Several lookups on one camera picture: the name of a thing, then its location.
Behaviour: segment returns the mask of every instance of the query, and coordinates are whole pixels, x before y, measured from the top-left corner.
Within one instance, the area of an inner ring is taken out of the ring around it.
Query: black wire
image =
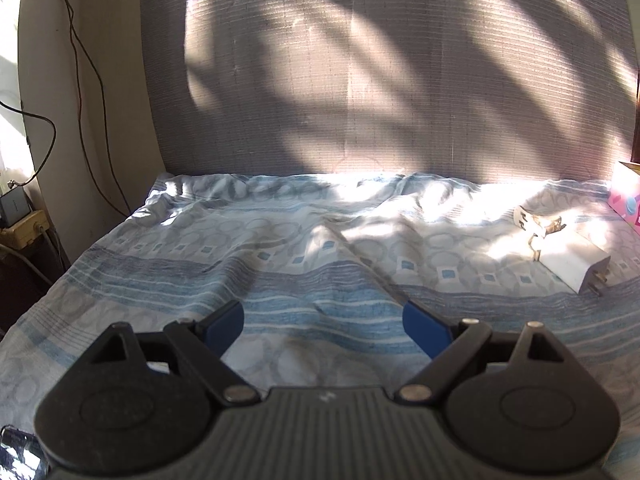
[[[127,197],[125,196],[122,188],[120,187],[120,183],[118,182],[118,178],[116,177],[116,173],[113,169],[113,162],[111,161],[111,149],[109,146],[109,127],[107,126],[107,101],[104,97],[104,83],[102,82],[102,77],[100,76],[100,72],[98,72],[98,69],[94,65],[94,60],[91,59],[91,56],[89,56],[89,53],[86,51],[84,47],[84,44],[80,40],[80,37],[76,32],[76,28],[72,25],[71,29],[74,32],[74,36],[76,37],[76,40],[78,40],[78,44],[80,45],[80,48],[82,48],[84,55],[89,61],[91,68],[94,69],[95,75],[98,78],[98,83],[100,83],[100,94],[102,95],[102,119],[104,122],[104,143],[107,146],[107,160],[109,161],[109,169],[111,171],[111,176],[113,177],[113,181],[116,183],[116,186],[118,186],[118,191],[120,192],[120,196],[122,197],[122,200],[124,201],[125,206],[127,207],[127,211],[129,211],[129,214],[131,215],[133,211],[131,210],[131,206],[129,205],[129,202],[127,202]]]
[[[80,45],[82,45],[82,42],[80,41],[80,39],[78,38],[78,34],[75,31],[75,27],[74,27],[74,8],[71,6],[71,3],[69,2],[69,0],[65,0],[65,5],[66,5],[66,13],[68,15],[69,18],[69,41],[71,43],[71,47],[73,48],[74,51],[74,61],[75,61],[75,65],[76,65],[76,87],[78,89],[78,130],[80,133],[80,145],[82,147],[82,156],[84,156],[84,161],[86,163],[86,166],[89,170],[89,175],[91,176],[91,180],[94,181],[94,186],[95,189],[98,190],[98,193],[100,194],[100,196],[104,199],[104,201],[109,204],[109,206],[111,206],[111,208],[115,211],[117,211],[118,213],[120,213],[122,216],[126,217],[127,214],[123,213],[119,208],[117,208],[116,206],[113,205],[113,203],[106,197],[106,195],[102,192],[102,190],[100,189],[100,186],[98,186],[98,182],[95,179],[95,175],[93,170],[91,169],[91,164],[89,163],[89,157],[86,153],[86,147],[84,145],[84,135],[82,134],[82,87],[80,85],[80,66],[79,66],[79,59],[78,59],[78,50],[76,49],[76,44],[74,43],[74,35],[76,37],[76,39],[78,40],[78,43]],[[84,47],[82,48],[84,53],[87,55],[88,54],[86,52],[86,50],[84,49]],[[100,87],[102,88],[102,79],[100,79]],[[126,198],[124,197],[124,193],[122,192],[122,188],[120,187],[120,184],[118,183],[115,175],[113,174],[113,167],[111,165],[111,157],[109,157],[109,163],[110,163],[110,167],[111,167],[111,173],[113,175],[113,178],[116,182],[116,185],[118,186],[118,189],[120,190],[120,193],[124,199],[124,202],[127,206],[127,209],[129,211],[129,214],[131,214],[131,210],[129,207],[129,204],[127,203]]]
[[[38,114],[32,114],[30,112],[25,112],[24,110],[18,110],[18,108],[13,108],[12,106],[9,106],[9,105],[3,103],[2,101],[0,101],[0,106],[2,106],[3,108],[6,108],[7,110],[11,110],[12,112],[15,112],[17,114],[20,114],[20,115],[24,115],[24,116],[27,116],[27,117],[33,117],[35,119],[40,119],[41,121],[47,121],[47,123],[49,123],[51,125],[51,127],[53,128],[53,137],[51,139],[51,144],[49,146],[49,150],[47,151],[47,155],[44,156],[44,159],[42,160],[42,163],[40,164],[40,166],[38,167],[36,172],[33,173],[33,175],[31,175],[30,179],[27,180],[26,182],[20,183],[20,182],[16,182],[15,180],[11,180],[8,183],[9,187],[26,186],[28,183],[30,183],[34,178],[36,178],[38,176],[38,174],[40,173],[40,170],[42,170],[44,165],[47,163],[47,160],[49,159],[49,155],[51,155],[51,152],[53,151],[53,146],[56,143],[56,137],[58,135],[58,131],[56,130],[56,125],[48,117],[45,117],[43,115],[38,115]]]

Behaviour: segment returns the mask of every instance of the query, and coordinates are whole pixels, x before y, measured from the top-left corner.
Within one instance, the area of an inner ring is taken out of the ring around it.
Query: white wall
[[[71,3],[78,6],[79,0]],[[58,140],[38,182],[66,254],[73,261],[120,219],[98,195],[82,158],[74,62],[62,0],[21,0],[18,78],[24,109],[51,118],[58,128]],[[90,161],[98,168],[98,182],[104,184],[91,126],[87,120],[83,124]],[[49,147],[51,129],[33,118],[25,118],[24,125],[37,167]]]
[[[115,174],[132,207],[144,203],[164,164],[146,92],[140,0],[80,0],[82,41],[104,81]],[[102,171],[110,175],[98,80],[86,64],[83,88]]]
[[[132,208],[139,207],[164,171],[146,93],[140,40],[140,0],[70,0],[76,29],[105,85],[114,170]],[[78,48],[82,127],[100,188],[126,210],[107,163],[100,87]],[[62,244],[74,261],[123,218],[98,195],[82,158],[78,95],[68,18],[63,0],[22,0],[18,24],[18,74],[24,109],[51,118],[58,140],[38,182]],[[37,167],[50,142],[47,124],[27,118]]]

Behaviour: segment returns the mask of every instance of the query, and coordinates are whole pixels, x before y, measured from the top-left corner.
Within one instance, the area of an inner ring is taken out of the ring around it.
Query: bed
[[[224,360],[263,392],[392,389],[428,362],[402,330],[412,298],[497,330],[543,320],[619,405],[608,467],[636,478],[640,237],[607,193],[601,181],[476,186],[432,174],[163,175],[0,342],[2,423],[32,431],[39,400],[112,322],[158,330],[231,298],[246,319]],[[561,214],[612,254],[602,298],[532,261],[516,205]]]

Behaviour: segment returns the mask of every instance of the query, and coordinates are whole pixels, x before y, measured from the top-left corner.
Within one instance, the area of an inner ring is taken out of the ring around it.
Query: white charger
[[[576,294],[590,288],[600,296],[595,285],[607,283],[611,255],[572,229],[562,229],[540,238],[540,263],[565,282]]]
[[[586,288],[598,296],[595,285],[607,283],[610,254],[577,232],[567,229],[560,217],[544,218],[533,215],[518,206],[513,211],[513,222],[531,234],[529,245],[538,260],[576,294]]]

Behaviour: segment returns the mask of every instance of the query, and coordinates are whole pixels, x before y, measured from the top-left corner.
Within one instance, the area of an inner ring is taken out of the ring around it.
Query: metal object
[[[597,297],[599,298],[602,297],[602,292],[597,286],[593,285],[593,283],[591,282],[587,283],[587,287],[589,287],[589,289],[591,289],[591,292],[593,292]]]
[[[245,402],[251,402],[258,396],[251,386],[246,384],[235,384],[234,386],[228,386],[224,391],[225,399],[234,404],[243,404]]]
[[[607,283],[607,277],[606,277],[606,276],[604,276],[604,274],[602,274],[602,273],[598,272],[597,270],[594,270],[594,271],[593,271],[593,275],[596,277],[596,279],[597,279],[599,282],[602,282],[604,285],[606,285],[606,283]]]
[[[519,225],[521,229],[531,233],[533,236],[540,238],[544,238],[551,233],[557,233],[564,228],[562,217],[546,218],[534,215],[522,206],[517,206],[513,209],[513,223]]]
[[[431,397],[431,389],[424,384],[406,384],[398,392],[407,402],[424,402]]]

